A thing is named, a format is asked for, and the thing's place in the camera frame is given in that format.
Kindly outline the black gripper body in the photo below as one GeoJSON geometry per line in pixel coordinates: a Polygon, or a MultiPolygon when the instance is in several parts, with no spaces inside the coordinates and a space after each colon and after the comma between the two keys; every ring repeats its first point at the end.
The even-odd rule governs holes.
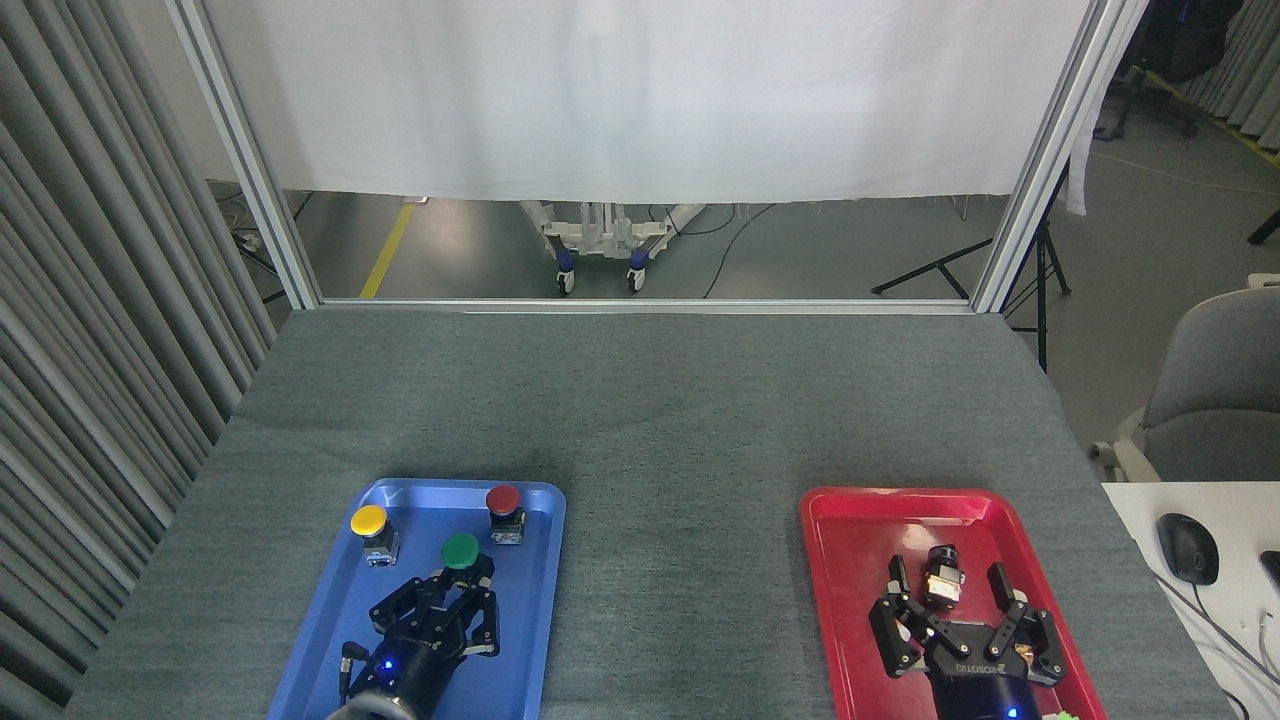
{"type": "Polygon", "coordinates": [[[431,717],[465,659],[451,659],[439,641],[385,638],[348,683],[349,717],[431,717]]]}
{"type": "Polygon", "coordinates": [[[946,641],[925,651],[925,675],[931,684],[934,710],[940,719],[1038,719],[1041,708],[1032,683],[1025,678],[1023,661],[1009,651],[1004,659],[1014,661],[1007,673],[1005,664],[984,659],[984,642],[992,626],[974,623],[943,623],[943,629],[956,647],[966,646],[970,653],[960,656],[946,641]]]}

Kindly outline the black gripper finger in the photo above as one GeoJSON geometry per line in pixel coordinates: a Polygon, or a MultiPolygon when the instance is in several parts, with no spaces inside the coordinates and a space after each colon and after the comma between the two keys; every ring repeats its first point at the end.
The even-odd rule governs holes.
{"type": "Polygon", "coordinates": [[[447,657],[500,653],[498,602],[492,588],[494,573],[495,562],[488,555],[479,555],[465,569],[447,568],[442,573],[445,591],[460,591],[440,620],[440,650],[447,657]]]}
{"type": "Polygon", "coordinates": [[[444,641],[460,637],[458,614],[445,605],[460,571],[445,568],[429,578],[413,577],[369,610],[375,632],[385,638],[444,641]]]}
{"type": "Polygon", "coordinates": [[[887,573],[884,593],[872,605],[868,621],[884,674],[895,679],[923,673],[925,651],[948,641],[948,632],[933,611],[911,596],[902,555],[891,557],[887,573]]]}
{"type": "Polygon", "coordinates": [[[1005,664],[1005,670],[1011,673],[1014,661],[1004,656],[1012,651],[1023,661],[1027,680],[1057,685],[1068,674],[1068,664],[1055,615],[1034,607],[1025,593],[1012,585],[1002,562],[989,565],[987,579],[995,605],[1004,616],[984,642],[984,659],[1005,664]]]}

